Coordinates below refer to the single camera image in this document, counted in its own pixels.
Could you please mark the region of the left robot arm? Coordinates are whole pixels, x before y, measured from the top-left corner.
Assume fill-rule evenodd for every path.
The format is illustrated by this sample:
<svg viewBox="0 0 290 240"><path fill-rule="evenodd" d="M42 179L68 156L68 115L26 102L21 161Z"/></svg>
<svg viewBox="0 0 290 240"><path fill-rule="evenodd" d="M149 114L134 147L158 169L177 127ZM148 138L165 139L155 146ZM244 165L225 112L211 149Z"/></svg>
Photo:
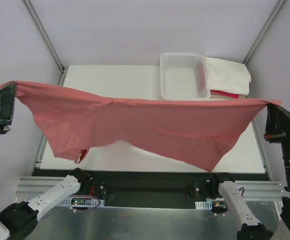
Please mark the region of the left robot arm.
<svg viewBox="0 0 290 240"><path fill-rule="evenodd" d="M17 84L0 88L0 134L6 134L13 120ZM64 180L42 195L13 203L0 212L0 240L23 240L35 229L41 218L60 201L75 193L90 190L91 177L82 169L71 171Z"/></svg>

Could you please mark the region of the salmon pink t shirt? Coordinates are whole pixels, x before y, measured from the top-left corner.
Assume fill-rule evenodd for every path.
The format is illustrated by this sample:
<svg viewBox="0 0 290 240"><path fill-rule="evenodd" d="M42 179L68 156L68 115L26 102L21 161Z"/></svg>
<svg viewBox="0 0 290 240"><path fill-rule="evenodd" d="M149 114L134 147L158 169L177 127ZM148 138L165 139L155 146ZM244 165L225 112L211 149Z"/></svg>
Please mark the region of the salmon pink t shirt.
<svg viewBox="0 0 290 240"><path fill-rule="evenodd" d="M30 109L57 158L79 163L90 148L127 141L206 171L234 147L261 110L281 103L114 98L30 81L17 82L16 97Z"/></svg>

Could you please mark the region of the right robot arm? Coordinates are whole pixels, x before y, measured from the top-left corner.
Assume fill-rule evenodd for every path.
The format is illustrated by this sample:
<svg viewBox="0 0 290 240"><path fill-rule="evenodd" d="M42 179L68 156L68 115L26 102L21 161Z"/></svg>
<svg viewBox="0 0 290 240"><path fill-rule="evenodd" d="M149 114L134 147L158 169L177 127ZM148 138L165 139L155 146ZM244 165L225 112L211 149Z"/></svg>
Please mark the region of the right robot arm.
<svg viewBox="0 0 290 240"><path fill-rule="evenodd" d="M223 199L237 222L238 240L290 240L290 111L274 104L267 105L264 139L281 145L286 186L271 181L236 183L231 174L222 172L213 174L210 180L195 188L206 197L208 204ZM280 222L275 232L266 229L248 207L247 200L278 204Z"/></svg>

